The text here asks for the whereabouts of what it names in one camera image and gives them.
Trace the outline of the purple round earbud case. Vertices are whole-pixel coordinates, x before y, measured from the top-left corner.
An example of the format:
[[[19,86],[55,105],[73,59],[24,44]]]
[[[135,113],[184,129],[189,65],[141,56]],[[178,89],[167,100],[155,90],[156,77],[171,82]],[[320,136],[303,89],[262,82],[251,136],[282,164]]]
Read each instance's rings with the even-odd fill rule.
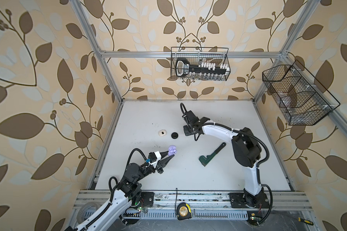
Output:
[[[168,156],[173,156],[177,153],[177,149],[175,145],[170,145],[168,148]]]

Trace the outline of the white earbud charging case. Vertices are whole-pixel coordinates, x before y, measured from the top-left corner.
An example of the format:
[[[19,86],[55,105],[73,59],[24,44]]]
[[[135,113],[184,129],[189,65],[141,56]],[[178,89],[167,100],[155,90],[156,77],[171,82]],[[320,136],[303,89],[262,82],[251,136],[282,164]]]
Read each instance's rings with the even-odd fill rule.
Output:
[[[159,131],[159,136],[163,137],[165,135],[167,135],[167,131],[166,130]]]

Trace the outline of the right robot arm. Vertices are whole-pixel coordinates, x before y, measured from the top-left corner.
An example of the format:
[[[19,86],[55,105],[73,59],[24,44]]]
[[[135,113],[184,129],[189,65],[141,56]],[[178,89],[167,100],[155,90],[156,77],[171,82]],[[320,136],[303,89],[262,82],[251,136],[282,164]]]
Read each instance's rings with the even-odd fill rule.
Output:
[[[193,135],[197,140],[200,135],[210,135],[232,145],[234,157],[243,167],[245,204],[250,208],[261,204],[264,191],[259,166],[270,157],[270,152],[264,142],[255,137],[249,128],[235,130],[215,123],[207,117],[198,118],[192,111],[188,111],[184,104],[180,104],[180,109],[186,122],[184,126],[186,136]]]

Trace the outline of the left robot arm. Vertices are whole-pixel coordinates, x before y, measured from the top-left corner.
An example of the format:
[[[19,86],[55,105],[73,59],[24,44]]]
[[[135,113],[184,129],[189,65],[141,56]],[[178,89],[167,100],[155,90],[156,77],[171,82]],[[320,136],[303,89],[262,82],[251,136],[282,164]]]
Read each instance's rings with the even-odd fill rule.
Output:
[[[144,203],[141,199],[139,182],[152,173],[163,173],[168,162],[174,158],[177,149],[169,146],[165,152],[151,152],[148,156],[142,150],[135,148],[131,151],[124,174],[120,181],[116,177],[109,179],[110,198],[88,219],[75,228],[67,227],[67,231],[106,231],[129,208]]]

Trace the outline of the black round earbud case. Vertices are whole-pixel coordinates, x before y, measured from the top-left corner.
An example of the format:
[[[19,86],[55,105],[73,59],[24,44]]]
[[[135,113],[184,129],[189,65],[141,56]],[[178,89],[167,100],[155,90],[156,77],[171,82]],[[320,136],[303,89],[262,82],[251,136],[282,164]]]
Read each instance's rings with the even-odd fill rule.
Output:
[[[173,132],[173,133],[171,134],[171,138],[172,138],[172,139],[177,139],[177,138],[178,138],[178,133],[177,133],[177,132]]]

